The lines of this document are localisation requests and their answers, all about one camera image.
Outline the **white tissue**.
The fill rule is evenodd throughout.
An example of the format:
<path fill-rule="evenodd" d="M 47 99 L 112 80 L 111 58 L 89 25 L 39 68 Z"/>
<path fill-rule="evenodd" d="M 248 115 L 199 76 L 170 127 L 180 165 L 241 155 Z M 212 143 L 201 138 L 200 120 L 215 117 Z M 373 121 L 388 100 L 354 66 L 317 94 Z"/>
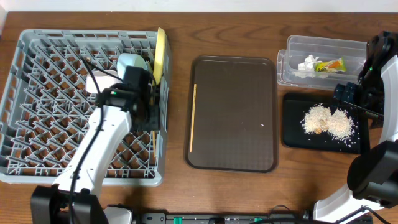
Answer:
<path fill-rule="evenodd" d="M 315 65 L 321 63 L 319 57 L 314 57 L 313 55 L 309 55 L 304 62 L 298 64 L 298 70 L 302 71 L 314 71 Z"/>

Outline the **green orange snack wrapper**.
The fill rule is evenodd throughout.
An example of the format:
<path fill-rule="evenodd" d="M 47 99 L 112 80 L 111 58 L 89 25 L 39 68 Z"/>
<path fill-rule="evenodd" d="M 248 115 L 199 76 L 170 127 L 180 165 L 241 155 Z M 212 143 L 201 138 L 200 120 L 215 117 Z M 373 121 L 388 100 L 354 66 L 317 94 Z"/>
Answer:
<path fill-rule="evenodd" d="M 345 72 L 346 66 L 343 57 L 328 62 L 320 62 L 314 66 L 314 71 L 325 73 Z"/>

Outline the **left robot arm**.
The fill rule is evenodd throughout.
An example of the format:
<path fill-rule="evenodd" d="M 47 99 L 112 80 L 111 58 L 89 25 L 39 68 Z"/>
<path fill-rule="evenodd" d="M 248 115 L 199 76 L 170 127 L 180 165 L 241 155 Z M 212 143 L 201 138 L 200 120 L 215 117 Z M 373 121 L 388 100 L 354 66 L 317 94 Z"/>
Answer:
<path fill-rule="evenodd" d="M 99 90 L 89 130 L 72 160 L 50 187 L 36 187 L 30 198 L 34 223 L 132 223 L 132 210 L 122 205 L 102 208 L 98 197 L 126 135 L 160 128 L 154 82 L 146 69 L 128 66 L 121 82 Z"/>

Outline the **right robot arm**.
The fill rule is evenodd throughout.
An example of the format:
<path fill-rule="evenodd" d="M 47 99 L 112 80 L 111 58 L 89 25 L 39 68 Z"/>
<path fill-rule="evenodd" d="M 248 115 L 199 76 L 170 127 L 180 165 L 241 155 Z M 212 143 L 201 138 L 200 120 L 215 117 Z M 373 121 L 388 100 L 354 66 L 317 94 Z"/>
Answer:
<path fill-rule="evenodd" d="M 356 157 L 347 182 L 329 197 L 315 202 L 313 223 L 350 223 L 397 206 L 397 33 L 382 31 L 366 44 L 366 61 L 356 83 L 337 85 L 331 110 L 352 106 L 380 128 L 378 143 Z"/>

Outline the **pink bowl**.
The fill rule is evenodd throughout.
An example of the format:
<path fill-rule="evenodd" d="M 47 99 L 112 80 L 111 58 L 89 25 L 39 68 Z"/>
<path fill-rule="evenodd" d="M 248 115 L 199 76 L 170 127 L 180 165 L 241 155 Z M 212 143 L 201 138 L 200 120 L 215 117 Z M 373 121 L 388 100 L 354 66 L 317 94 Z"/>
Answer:
<path fill-rule="evenodd" d="M 117 71 L 114 70 L 105 70 L 105 72 L 108 72 L 109 74 L 111 74 L 111 76 L 105 74 L 104 72 L 101 72 L 99 70 L 94 70 L 92 71 L 95 80 L 98 84 L 99 87 L 99 91 L 102 92 L 105 88 L 109 88 L 112 85 L 116 84 L 116 83 L 121 83 L 121 80 L 119 80 L 119 76 Z M 87 75 L 86 78 L 86 85 L 85 85 L 85 90 L 88 93 L 94 93 L 97 94 L 98 91 L 96 89 L 96 85 L 94 83 L 93 78 L 91 77 L 90 74 Z"/>

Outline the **light blue bowl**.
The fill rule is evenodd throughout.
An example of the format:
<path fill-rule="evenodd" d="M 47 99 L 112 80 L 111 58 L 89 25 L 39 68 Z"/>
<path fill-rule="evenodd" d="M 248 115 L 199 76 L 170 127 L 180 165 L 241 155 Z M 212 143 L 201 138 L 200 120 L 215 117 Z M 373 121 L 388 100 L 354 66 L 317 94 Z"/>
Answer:
<path fill-rule="evenodd" d="M 118 57 L 118 61 L 117 61 L 117 72 L 118 72 L 119 78 L 121 78 L 121 79 L 124 78 L 124 73 L 128 66 L 140 67 L 145 70 L 148 70 L 146 61 L 140 55 L 122 53 Z"/>

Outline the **rice food scraps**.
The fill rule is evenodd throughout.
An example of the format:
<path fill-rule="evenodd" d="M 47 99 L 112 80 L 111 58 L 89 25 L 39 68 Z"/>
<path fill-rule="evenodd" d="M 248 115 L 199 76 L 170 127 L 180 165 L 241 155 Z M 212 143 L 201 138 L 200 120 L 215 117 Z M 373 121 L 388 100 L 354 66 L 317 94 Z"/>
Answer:
<path fill-rule="evenodd" d="M 356 124 L 354 119 L 348 115 L 348 111 L 336 109 L 332 113 L 330 107 L 322 104 L 314 105 L 309 109 L 301 121 L 304 133 L 329 134 L 332 140 L 347 143 L 352 140 Z"/>

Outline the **yellow round plate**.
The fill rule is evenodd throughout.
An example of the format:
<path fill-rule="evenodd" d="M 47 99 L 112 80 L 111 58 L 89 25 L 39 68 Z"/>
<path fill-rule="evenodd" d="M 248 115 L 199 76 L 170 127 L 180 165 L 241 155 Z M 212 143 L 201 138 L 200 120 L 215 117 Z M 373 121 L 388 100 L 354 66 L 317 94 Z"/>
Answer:
<path fill-rule="evenodd" d="M 161 77 L 164 67 L 166 40 L 167 36 L 165 34 L 165 31 L 159 27 L 157 30 L 157 40 L 155 47 L 154 69 L 153 69 L 153 76 L 155 78 L 156 85 L 160 84 L 161 82 Z"/>

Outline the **wooden chopstick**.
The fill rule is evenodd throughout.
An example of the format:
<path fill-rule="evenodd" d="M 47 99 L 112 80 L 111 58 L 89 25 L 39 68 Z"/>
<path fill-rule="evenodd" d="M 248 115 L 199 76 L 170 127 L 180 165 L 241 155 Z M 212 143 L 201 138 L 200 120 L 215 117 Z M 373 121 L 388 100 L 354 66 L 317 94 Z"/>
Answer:
<path fill-rule="evenodd" d="M 151 106 L 154 106 L 155 105 L 155 89 L 156 89 L 156 85 L 157 85 L 157 82 L 156 82 L 156 79 L 155 79 L 155 62 L 154 62 L 154 65 L 153 65 L 153 76 L 154 76 L 154 79 L 153 79 L 153 82 L 152 82 L 152 97 L 151 97 Z M 154 153 L 153 153 L 153 158 L 156 158 L 156 134 L 155 134 L 155 131 L 152 131 L 152 143 L 153 143 L 153 150 L 154 150 Z"/>
<path fill-rule="evenodd" d="M 191 115 L 191 123 L 190 123 L 190 147 L 189 147 L 190 152 L 192 152 L 192 150 L 193 150 L 193 133 L 194 133 L 194 125 L 195 125 L 196 97 L 197 97 L 197 84 L 195 83 L 193 85 L 192 115 Z"/>

